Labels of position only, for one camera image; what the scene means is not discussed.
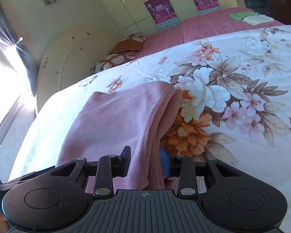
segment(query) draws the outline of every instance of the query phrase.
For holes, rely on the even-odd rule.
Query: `cream headboard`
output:
[[[56,92],[91,75],[91,67],[109,55],[121,33],[82,25],[58,36],[47,49],[38,74],[37,112]]]

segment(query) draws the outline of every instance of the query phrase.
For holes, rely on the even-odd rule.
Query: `pink folded cloth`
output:
[[[128,145],[132,149],[128,175],[113,179],[115,191],[173,188],[174,181],[164,182],[159,147],[176,118],[181,98],[181,90],[162,81],[111,94],[94,92],[68,131],[57,166],[77,157],[89,162],[120,155]],[[87,193],[92,193],[94,182],[95,177],[90,177]]]

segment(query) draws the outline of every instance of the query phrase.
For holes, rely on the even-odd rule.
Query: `metal rivet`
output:
[[[195,190],[193,188],[186,187],[186,188],[182,188],[180,190],[180,193],[183,194],[183,195],[193,195],[196,192],[195,192]]]
[[[95,191],[95,193],[97,194],[97,195],[107,195],[107,194],[110,194],[111,193],[111,191],[110,191],[110,189],[108,189],[108,188],[104,188],[104,187],[102,187],[102,188],[98,188],[96,191]]]

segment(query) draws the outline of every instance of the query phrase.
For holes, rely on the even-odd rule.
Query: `pillow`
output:
[[[145,41],[146,37],[144,37],[142,32],[134,33],[125,40],[118,42],[110,54],[123,53],[128,51],[140,51]]]
[[[117,65],[124,64],[132,59],[134,56],[126,56],[122,54],[112,54],[108,57],[104,58],[103,60],[99,61],[95,66],[92,66],[91,72],[93,74],[97,74],[103,70],[109,69],[111,67],[115,67]]]

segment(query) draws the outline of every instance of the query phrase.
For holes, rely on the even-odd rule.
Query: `pink bedsheet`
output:
[[[183,44],[181,26],[158,32],[147,37],[141,51],[135,53],[135,59],[157,53],[168,48]]]
[[[247,8],[229,8],[188,18],[179,26],[148,36],[142,50],[135,53],[135,59],[201,38],[243,30],[284,25],[279,21],[274,21],[253,26],[230,18],[231,13],[244,11],[252,10]]]
[[[226,33],[284,25],[279,21],[274,21],[253,26],[230,18],[231,13],[244,11],[252,10],[247,8],[229,8],[185,19],[181,24],[181,34],[184,43]]]

